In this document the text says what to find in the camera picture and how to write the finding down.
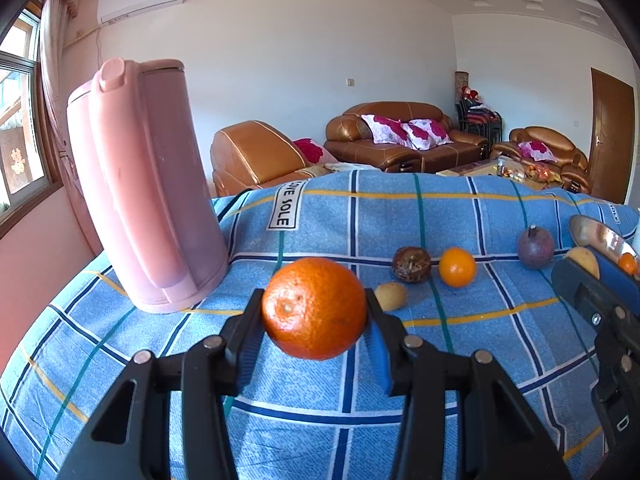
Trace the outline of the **small orange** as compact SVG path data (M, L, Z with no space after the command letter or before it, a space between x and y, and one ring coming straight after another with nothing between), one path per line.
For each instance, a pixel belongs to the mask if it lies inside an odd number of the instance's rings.
M630 252L621 254L617 260L617 265L628 275L636 275L638 273L638 261Z
M439 259L438 272L446 285L453 288L466 287L476 277L475 259L463 248L448 248Z

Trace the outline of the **purple passion fruit with stem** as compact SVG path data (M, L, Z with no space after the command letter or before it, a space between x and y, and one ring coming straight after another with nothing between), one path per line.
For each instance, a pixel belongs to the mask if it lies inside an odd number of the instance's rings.
M529 269L542 269L552 261L555 244L550 232L540 226L529 226L518 237L518 258Z

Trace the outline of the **large rough tangerine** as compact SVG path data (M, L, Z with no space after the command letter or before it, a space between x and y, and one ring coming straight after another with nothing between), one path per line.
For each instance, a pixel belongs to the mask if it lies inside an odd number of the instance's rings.
M333 359L367 325L367 298L356 274L327 258L301 258L273 274L262 295L272 342L297 359Z

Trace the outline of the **small orange back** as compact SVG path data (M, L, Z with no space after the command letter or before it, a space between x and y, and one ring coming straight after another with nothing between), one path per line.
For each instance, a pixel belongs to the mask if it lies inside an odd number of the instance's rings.
M476 277L475 259L463 248L448 248L439 259L438 272L446 285L453 288L466 287Z

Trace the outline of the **wrinkled brown passion fruit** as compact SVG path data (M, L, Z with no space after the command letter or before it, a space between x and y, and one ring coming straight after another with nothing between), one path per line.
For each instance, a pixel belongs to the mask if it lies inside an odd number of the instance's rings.
M402 282L422 283L431 274L432 258L424 248L401 247L393 256L392 270L396 278Z

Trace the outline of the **stainless steel bowl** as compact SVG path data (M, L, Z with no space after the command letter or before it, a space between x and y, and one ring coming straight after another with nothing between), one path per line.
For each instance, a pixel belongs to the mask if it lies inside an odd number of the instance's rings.
M583 214L571 216L568 225L570 226L570 236L576 246L591 246L616 264L621 254L625 252L633 254L638 261L638 273L631 276L639 278L638 252L620 234L604 223Z

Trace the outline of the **wooden coffee table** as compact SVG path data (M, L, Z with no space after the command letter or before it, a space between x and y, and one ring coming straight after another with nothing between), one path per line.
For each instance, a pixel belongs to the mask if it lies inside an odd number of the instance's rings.
M443 177L500 177L524 184L534 191L562 188L564 185L561 176L546 166L521 162L506 156L442 170L437 174Z

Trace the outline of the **brown wooden door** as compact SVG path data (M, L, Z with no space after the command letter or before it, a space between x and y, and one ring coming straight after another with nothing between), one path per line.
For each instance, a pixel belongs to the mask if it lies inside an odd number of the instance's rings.
M622 204L634 156L634 88L596 68L591 84L591 195Z

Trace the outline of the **pink electric kettle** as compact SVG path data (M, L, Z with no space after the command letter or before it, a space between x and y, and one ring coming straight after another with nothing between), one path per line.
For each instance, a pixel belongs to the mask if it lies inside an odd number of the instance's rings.
M110 58L67 102L82 194L129 299L190 308L228 269L198 151L184 66Z

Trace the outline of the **stacked dark chairs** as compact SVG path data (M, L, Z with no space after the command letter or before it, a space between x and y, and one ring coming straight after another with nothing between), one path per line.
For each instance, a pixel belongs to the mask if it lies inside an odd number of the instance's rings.
M469 86L462 86L459 90L456 110L461 131L482 136L490 145L502 139L502 116L484 104L476 90Z

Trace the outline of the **floral cushion right on sofa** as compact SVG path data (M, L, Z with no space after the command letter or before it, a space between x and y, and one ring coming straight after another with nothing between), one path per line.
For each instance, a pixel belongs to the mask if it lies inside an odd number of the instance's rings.
M418 151L429 151L452 143L445 128L434 119L413 119L401 125L410 146Z

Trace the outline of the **floral cushion on sofa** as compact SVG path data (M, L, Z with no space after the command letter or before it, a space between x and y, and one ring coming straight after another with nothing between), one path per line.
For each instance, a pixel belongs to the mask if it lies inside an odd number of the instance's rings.
M452 143L445 128L434 119L413 119L401 125L410 146L418 151L429 151Z
M394 144L412 148L408 132L399 120L375 114L361 115L360 118L371 131L374 144Z

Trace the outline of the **brown leather three-seat sofa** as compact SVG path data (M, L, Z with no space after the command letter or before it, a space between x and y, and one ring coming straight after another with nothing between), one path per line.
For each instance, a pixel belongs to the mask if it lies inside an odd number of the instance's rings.
M324 147L341 162L427 174L480 162L489 152L486 139L454 128L438 107L401 101L345 110L326 125Z

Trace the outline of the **white air conditioner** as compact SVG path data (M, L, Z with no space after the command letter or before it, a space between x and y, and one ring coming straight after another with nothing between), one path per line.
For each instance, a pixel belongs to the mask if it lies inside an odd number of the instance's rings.
M99 0L96 7L96 20L98 25L103 27L125 18L181 3L183 0Z

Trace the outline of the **pink curtain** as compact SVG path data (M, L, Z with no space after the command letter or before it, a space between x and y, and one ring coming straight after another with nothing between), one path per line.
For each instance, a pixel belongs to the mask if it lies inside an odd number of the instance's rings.
M39 57L44 106L51 140L58 159L58 171L80 232L93 255L103 248L93 226L78 179L66 124L66 99L61 90L61 66L66 27L76 18L80 0L43 0L39 33Z

